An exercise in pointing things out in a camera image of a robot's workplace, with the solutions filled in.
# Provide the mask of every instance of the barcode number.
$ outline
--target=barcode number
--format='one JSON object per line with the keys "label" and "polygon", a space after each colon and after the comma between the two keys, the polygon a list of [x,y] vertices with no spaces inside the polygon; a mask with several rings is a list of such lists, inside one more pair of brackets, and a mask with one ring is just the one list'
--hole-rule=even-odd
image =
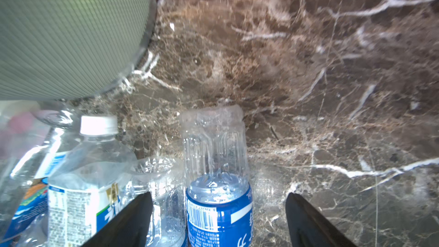
{"label": "barcode number", "polygon": [[189,222],[208,232],[218,232],[218,213],[216,207],[204,207],[187,201],[187,213]]}

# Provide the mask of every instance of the bottle with white cap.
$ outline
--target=bottle with white cap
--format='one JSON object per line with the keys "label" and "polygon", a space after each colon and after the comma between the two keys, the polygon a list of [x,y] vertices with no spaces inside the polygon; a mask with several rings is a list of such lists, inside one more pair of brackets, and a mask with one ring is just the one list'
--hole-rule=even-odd
{"label": "bottle with white cap", "polygon": [[116,116],[82,116],[84,141],[49,177],[49,246],[81,246],[131,199],[128,169],[137,159],[117,132]]}

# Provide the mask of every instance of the white stripe on label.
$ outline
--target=white stripe on label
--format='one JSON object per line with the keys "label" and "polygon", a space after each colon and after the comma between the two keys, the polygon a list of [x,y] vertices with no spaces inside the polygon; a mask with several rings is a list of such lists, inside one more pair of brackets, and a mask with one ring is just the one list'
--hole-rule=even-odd
{"label": "white stripe on label", "polygon": [[253,208],[253,203],[250,203],[249,205],[245,206],[241,210],[234,212],[230,215],[230,223],[235,223],[238,220],[240,220],[243,216],[245,216],[251,209]]}

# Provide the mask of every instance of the clear plastic bottle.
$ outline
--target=clear plastic bottle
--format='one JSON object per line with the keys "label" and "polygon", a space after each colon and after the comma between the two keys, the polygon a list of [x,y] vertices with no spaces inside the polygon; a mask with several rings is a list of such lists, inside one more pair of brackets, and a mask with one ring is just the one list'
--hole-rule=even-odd
{"label": "clear plastic bottle", "polygon": [[186,247],[183,162],[166,157],[145,158],[130,170],[135,194],[149,191],[154,202],[146,246]]}
{"label": "clear plastic bottle", "polygon": [[129,202],[137,159],[117,132],[115,116],[82,116],[84,140],[49,177],[49,246],[81,246]]}
{"label": "clear plastic bottle", "polygon": [[23,111],[23,102],[16,102],[7,109],[9,120],[3,120],[0,135],[8,141],[0,154],[0,243],[47,210],[41,178],[49,176],[80,141],[80,112],[62,102],[35,104]]}
{"label": "clear plastic bottle", "polygon": [[188,233],[193,247],[249,247],[253,236],[243,112],[237,105],[180,115]]}

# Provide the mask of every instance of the marble surface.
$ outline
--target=marble surface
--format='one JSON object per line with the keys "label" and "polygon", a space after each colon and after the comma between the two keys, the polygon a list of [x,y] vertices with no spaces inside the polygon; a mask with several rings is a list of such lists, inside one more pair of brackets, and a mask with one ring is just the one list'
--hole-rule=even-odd
{"label": "marble surface", "polygon": [[116,90],[141,158],[181,157],[179,113],[245,113],[252,246],[290,246],[289,192],[358,246],[439,243],[439,0],[159,0],[149,53]]}

